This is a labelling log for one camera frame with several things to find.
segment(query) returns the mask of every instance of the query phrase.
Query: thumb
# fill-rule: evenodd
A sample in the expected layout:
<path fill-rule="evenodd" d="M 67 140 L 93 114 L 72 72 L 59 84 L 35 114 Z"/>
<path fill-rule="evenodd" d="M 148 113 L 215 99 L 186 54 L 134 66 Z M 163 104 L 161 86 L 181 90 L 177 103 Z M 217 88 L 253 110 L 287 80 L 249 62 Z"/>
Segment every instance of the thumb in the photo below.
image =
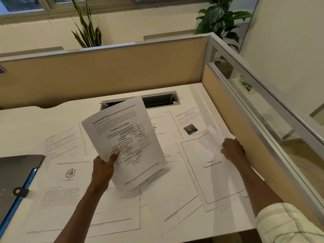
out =
<path fill-rule="evenodd" d="M 119 151 L 117 150 L 110 156 L 109 160 L 106 162 L 106 165 L 110 167 L 114 166 L 114 163 L 118 158 L 118 155 L 119 155 Z"/>

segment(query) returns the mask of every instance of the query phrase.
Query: left hand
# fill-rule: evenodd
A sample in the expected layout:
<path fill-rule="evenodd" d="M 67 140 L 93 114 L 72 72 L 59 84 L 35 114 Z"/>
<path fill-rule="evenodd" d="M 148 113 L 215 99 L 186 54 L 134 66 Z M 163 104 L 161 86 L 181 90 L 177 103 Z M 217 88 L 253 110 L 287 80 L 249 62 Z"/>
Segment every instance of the left hand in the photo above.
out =
<path fill-rule="evenodd" d="M 118 155 L 119 151 L 115 151 L 107 162 L 103 161 L 100 156 L 93 160 L 92 180 L 89 187 L 94 192 L 103 194 L 107 190 L 109 181 L 114 174 L 114 163 Z"/>

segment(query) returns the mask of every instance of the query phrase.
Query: window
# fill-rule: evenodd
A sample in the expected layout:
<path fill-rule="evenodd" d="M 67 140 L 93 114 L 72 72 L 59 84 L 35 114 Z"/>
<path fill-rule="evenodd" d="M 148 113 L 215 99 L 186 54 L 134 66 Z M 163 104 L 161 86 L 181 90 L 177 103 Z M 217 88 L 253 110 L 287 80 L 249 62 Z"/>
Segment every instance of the window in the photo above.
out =
<path fill-rule="evenodd" d="M 85 0 L 79 0 L 85 6 Z M 92 14 L 206 0 L 87 0 Z M 75 15 L 71 0 L 0 0 L 0 24 Z"/>

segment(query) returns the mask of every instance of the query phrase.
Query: hand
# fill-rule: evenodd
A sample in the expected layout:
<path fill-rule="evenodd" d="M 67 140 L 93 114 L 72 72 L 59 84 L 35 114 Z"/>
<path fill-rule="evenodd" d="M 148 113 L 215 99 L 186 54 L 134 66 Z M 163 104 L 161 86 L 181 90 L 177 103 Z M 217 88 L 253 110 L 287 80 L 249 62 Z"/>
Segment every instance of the hand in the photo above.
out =
<path fill-rule="evenodd" d="M 118 158 L 119 151 L 115 151 L 110 159 L 105 162 L 99 156 L 93 160 L 93 171 L 90 188 L 101 195 L 107 190 L 109 181 L 114 174 L 114 163 Z"/>
<path fill-rule="evenodd" d="M 236 167 L 241 164 L 249 164 L 245 157 L 245 151 L 239 141 L 226 138 L 222 147 L 221 153 Z"/>

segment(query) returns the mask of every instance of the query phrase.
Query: beige partition panel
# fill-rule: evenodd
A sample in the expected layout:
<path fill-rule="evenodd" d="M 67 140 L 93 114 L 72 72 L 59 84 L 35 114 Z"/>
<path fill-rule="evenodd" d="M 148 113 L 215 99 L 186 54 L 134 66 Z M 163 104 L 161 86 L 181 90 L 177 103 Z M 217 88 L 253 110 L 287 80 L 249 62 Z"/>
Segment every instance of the beige partition panel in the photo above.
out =
<path fill-rule="evenodd" d="M 227 95 L 226 89 L 214 77 L 207 66 L 205 67 L 202 84 L 230 132 L 237 137 L 237 140 L 244 147 L 251 165 L 263 176 L 265 182 L 285 202 L 296 206 L 311 222 L 323 229 L 318 219 L 303 202 L 297 189 L 240 113 L 235 102 Z"/>
<path fill-rule="evenodd" d="M 200 82 L 208 38 L 0 63 L 0 106 L 63 102 Z"/>

